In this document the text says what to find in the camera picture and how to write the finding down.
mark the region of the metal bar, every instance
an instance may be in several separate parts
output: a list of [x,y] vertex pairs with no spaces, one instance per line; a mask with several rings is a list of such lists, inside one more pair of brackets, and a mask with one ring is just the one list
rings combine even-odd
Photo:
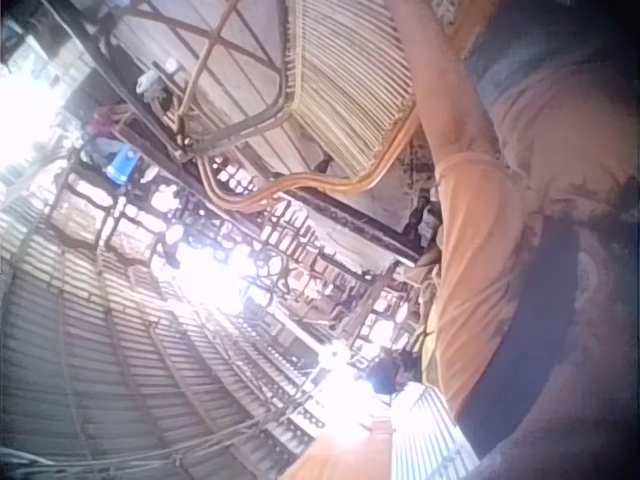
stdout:
[[102,50],[100,50],[100,47],[80,20],[76,6],[70,0],[41,0],[41,2],[78,42],[94,62],[96,68],[102,73],[105,80],[131,106],[136,115],[170,150],[179,152],[180,147],[175,142],[172,132],[137,95],[129,91],[117,75],[110,60],[102,53]]
[[[131,369],[129,368],[129,363],[127,362],[126,354],[122,349],[122,344],[120,342],[120,334],[118,333],[118,329],[113,320],[113,313],[111,311],[111,307],[109,306],[110,305],[109,291],[107,289],[107,285],[104,279],[105,269],[102,264],[102,257],[100,255],[100,252],[97,252],[96,254],[96,270],[97,270],[97,276],[98,276],[98,286],[100,288],[102,297],[106,303],[105,312],[104,312],[105,322],[109,329],[109,333],[111,334],[111,343],[116,353],[116,358],[118,359],[118,365],[120,365],[120,370],[122,372],[122,375],[124,376],[125,381],[127,382],[129,391],[133,393],[133,396],[135,398],[136,404],[138,405],[138,408],[142,411],[142,416],[144,417],[147,424],[151,427],[151,432],[153,433],[153,436],[156,438],[156,440],[158,441],[158,443],[163,449],[169,448],[170,445],[167,442],[164,434],[162,433],[162,430],[160,430],[158,422],[155,420],[155,418],[151,414],[151,411],[149,410],[147,403],[144,401],[144,398],[142,397],[140,388],[138,388],[138,384],[135,378],[133,377],[133,374],[131,373]],[[194,476],[191,474],[191,472],[189,472],[189,470],[187,469],[187,467],[184,466],[183,463],[180,463],[176,468],[179,471],[181,480],[195,480]]]
[[[127,277],[129,279],[129,284],[131,285],[131,289],[135,292],[137,290],[137,285],[131,270],[127,270]],[[141,304],[138,300],[136,300],[136,303],[139,305],[139,309],[143,313],[143,315],[146,315],[144,305]],[[158,353],[162,357],[164,363],[169,368],[169,371],[171,372],[171,375],[173,376],[174,380],[176,381],[176,383],[178,384],[178,386],[180,387],[184,395],[187,397],[187,400],[189,401],[193,409],[196,411],[200,419],[211,430],[211,433],[215,435],[217,433],[218,427],[214,423],[213,419],[204,410],[200,401],[191,390],[191,387],[187,384],[182,374],[178,370],[178,367],[171,359],[169,352],[164,347],[164,345],[162,344],[162,340],[158,336],[158,333],[156,331],[156,325],[153,325],[151,323],[149,324],[149,335],[151,336],[151,339],[153,340],[153,343],[156,346],[156,349],[158,350]],[[197,360],[199,360],[199,363],[201,364],[200,366],[202,367],[203,366],[202,361],[204,361],[204,358],[202,357],[202,354],[198,350],[197,346],[193,343],[188,333],[187,333],[187,337],[188,337],[189,347],[190,347],[189,350],[191,351],[191,354],[194,355]],[[234,438],[229,442],[229,450],[231,451],[232,455],[236,457],[238,461],[242,465],[244,465],[251,473],[253,473],[258,478],[260,478],[262,474],[260,468],[247,455],[245,455],[245,453],[242,452],[237,446],[233,445],[235,440],[236,439]]]
[[387,250],[407,265],[415,265],[422,256],[423,248],[419,244],[409,241],[397,230],[326,193],[311,188],[300,188],[287,192],[285,196],[348,228],[369,243]]
[[211,56],[211,52],[213,51],[213,47],[218,43],[218,37],[222,32],[225,24],[231,18],[231,14],[236,9],[236,6],[240,3],[240,0],[230,0],[229,3],[225,6],[224,11],[218,21],[218,25],[211,31],[209,34],[209,41],[207,45],[202,50],[200,57],[198,58],[198,63],[196,64],[196,68],[191,75],[191,79],[189,80],[189,84],[187,85],[187,90],[184,94],[184,98],[182,99],[182,105],[180,105],[180,109],[178,110],[178,117],[181,117],[185,114],[187,109],[189,108],[189,104],[191,103],[191,98],[195,93],[196,85],[198,84],[198,80],[200,79],[200,75],[204,71],[204,67],[209,61],[209,57]]
[[[287,49],[287,40],[286,40],[286,25],[287,25],[287,15],[286,15],[286,1],[278,0],[277,2],[277,10],[278,10],[278,23],[279,23],[279,34],[280,34],[280,45],[282,48],[282,58],[286,57],[286,49]],[[241,142],[243,139],[248,138],[249,136],[254,136],[253,134],[248,135],[248,130],[259,127],[263,123],[274,120],[280,114],[285,111],[286,107],[286,83],[287,83],[287,74],[286,68],[284,65],[280,69],[280,84],[278,86],[278,93],[273,102],[271,102],[262,112],[253,115],[251,117],[245,118],[229,127],[222,128],[216,132],[214,132],[210,137],[207,137],[204,140],[197,142],[193,147],[193,153],[201,154],[208,153],[208,151],[212,148],[218,147],[218,143],[223,140],[231,139],[231,137],[235,136],[234,141],[227,142],[228,144],[225,148],[230,148],[233,145]]]
[[[158,64],[158,62],[152,62],[151,63],[151,67],[160,75],[160,77],[162,78],[162,80],[164,80],[164,82],[171,87],[171,89],[173,89],[174,93],[177,93],[178,95],[184,96],[184,89],[178,85],[178,82],[175,81],[175,79],[169,75],[169,73],[162,68],[162,66],[160,64]],[[194,110],[200,114],[202,116],[202,118],[205,119],[205,121],[207,121],[207,123],[209,123],[209,125],[211,127],[213,127],[214,130],[219,130],[220,129],[220,123],[216,120],[214,120],[211,115],[209,115],[209,113],[207,113],[204,108],[202,107],[202,105],[200,105],[199,102],[194,101],[192,102],[191,105]],[[260,132],[258,129],[254,130],[254,133],[256,135],[258,135]],[[229,144],[229,142],[221,142],[220,148],[219,149],[215,149],[213,151],[213,153],[209,153],[210,155],[215,154],[217,151],[223,151],[223,150],[227,150],[228,147],[227,145]],[[245,159],[245,161],[263,178],[269,178],[272,174],[271,170],[269,170],[268,168],[265,167],[264,163],[260,160],[260,161],[256,161],[255,157],[256,155],[247,155],[246,154],[246,148],[249,147],[248,145],[245,146],[245,148],[241,148],[241,147],[237,147],[237,151],[238,154],[241,154],[242,157]]]
[[[209,32],[205,28],[198,27],[197,25],[194,25],[189,22],[185,22],[178,18],[169,17],[168,15],[164,15],[162,13],[147,12],[144,10],[134,10],[133,12],[127,14],[127,16],[133,17],[133,18],[140,18],[141,20],[149,20],[150,22],[162,23],[167,27],[173,27],[179,30],[184,30],[185,32],[192,33],[199,37],[209,37],[209,35],[211,34],[211,32]],[[271,62],[268,59],[265,60],[264,58],[253,53],[251,50],[247,50],[243,46],[238,45],[237,43],[234,43],[231,40],[227,40],[222,35],[218,37],[218,44],[220,44],[221,47],[231,50],[232,52],[236,52],[240,55],[250,58],[257,64],[262,65],[264,68],[271,70],[272,72],[278,73],[280,71],[280,69],[276,66],[276,64],[273,63],[273,60],[271,60]]]
[[82,427],[82,420],[78,415],[78,406],[73,394],[73,385],[71,380],[71,374],[69,373],[69,361],[67,356],[66,342],[65,342],[65,302],[64,302],[64,288],[65,288],[65,271],[66,271],[66,257],[65,248],[62,248],[60,254],[60,280],[62,285],[58,292],[58,350],[60,352],[60,363],[62,366],[62,374],[64,377],[64,386],[67,393],[67,401],[69,402],[69,409],[71,410],[71,418],[73,420],[73,426],[78,435],[78,439],[84,448],[87,459],[93,460],[95,457],[93,449],[89,444],[84,428]]

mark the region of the bright light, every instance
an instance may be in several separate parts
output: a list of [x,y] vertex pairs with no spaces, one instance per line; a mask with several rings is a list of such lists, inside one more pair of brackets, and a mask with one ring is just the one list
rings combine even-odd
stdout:
[[332,342],[329,345],[325,345],[318,355],[320,366],[327,370],[334,370],[346,365],[349,358],[351,358],[349,347],[342,342]]
[[162,213],[167,213],[169,210],[173,210],[180,205],[180,200],[174,197],[174,192],[178,189],[177,186],[171,185],[170,187],[160,187],[160,189],[151,197],[151,205]]
[[391,320],[378,320],[371,329],[369,339],[380,347],[390,346],[394,326]]
[[325,378],[317,394],[327,412],[327,425],[345,434],[353,430],[355,422],[367,424],[382,408],[371,384],[355,376],[354,368],[342,366]]
[[179,241],[182,235],[184,235],[184,227],[179,223],[171,225],[164,234],[165,240],[169,245],[173,245]]
[[0,78],[0,105],[3,166],[30,157],[36,142],[49,139],[61,101],[46,82],[20,72]]
[[403,303],[400,305],[398,312],[396,313],[396,323],[402,323],[405,318],[407,318],[407,313],[409,312],[409,304]]
[[188,296],[231,315],[242,311],[244,282],[232,268],[215,259],[211,248],[196,250],[181,243],[176,255],[180,260],[176,275]]
[[229,266],[239,275],[255,276],[256,265],[249,258],[251,247],[241,243],[229,255]]

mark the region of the fabric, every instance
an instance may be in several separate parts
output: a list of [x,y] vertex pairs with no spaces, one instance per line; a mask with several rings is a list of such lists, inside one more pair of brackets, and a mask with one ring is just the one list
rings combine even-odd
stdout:
[[577,277],[576,229],[548,219],[509,328],[458,416],[478,458],[515,431],[560,361],[574,321]]
[[528,250],[523,239],[531,239],[525,200],[497,159],[456,155],[438,163],[436,175],[444,241],[427,324],[434,326],[439,384],[455,418],[515,313],[519,262]]
[[638,176],[638,117],[624,92],[599,64],[549,66],[490,112],[504,161],[537,209],[582,222],[613,213]]
[[561,358],[470,479],[640,478],[638,225],[576,231],[576,315]]

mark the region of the metal beam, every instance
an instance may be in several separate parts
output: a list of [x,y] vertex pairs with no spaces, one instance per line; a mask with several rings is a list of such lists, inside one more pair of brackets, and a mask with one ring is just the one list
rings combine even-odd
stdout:
[[415,265],[422,255],[423,248],[419,243],[411,242],[397,230],[326,193],[300,188],[287,192],[285,196],[392,253],[407,265]]
[[138,117],[153,131],[153,133],[173,152],[181,149],[176,143],[173,133],[151,111],[140,97],[131,92],[122,79],[115,72],[111,61],[100,50],[95,39],[91,36],[80,19],[80,13],[71,0],[40,0],[62,24],[69,34],[78,42],[105,80],[113,87],[133,109]]

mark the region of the sunlight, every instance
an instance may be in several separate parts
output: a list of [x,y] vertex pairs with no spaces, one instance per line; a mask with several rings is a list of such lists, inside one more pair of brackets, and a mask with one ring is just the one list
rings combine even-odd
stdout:
[[378,320],[371,329],[369,339],[379,347],[389,347],[395,324],[391,320]]
[[229,267],[231,267],[237,275],[250,277],[256,275],[256,265],[249,258],[249,253],[251,253],[251,247],[244,243],[241,243],[231,251],[229,255]]
[[215,259],[213,249],[196,250],[181,243],[177,257],[180,270],[176,276],[188,296],[231,315],[242,311],[244,282],[233,268]]
[[20,72],[0,77],[0,105],[0,166],[4,166],[31,156],[36,142],[49,139],[61,101],[46,82]]

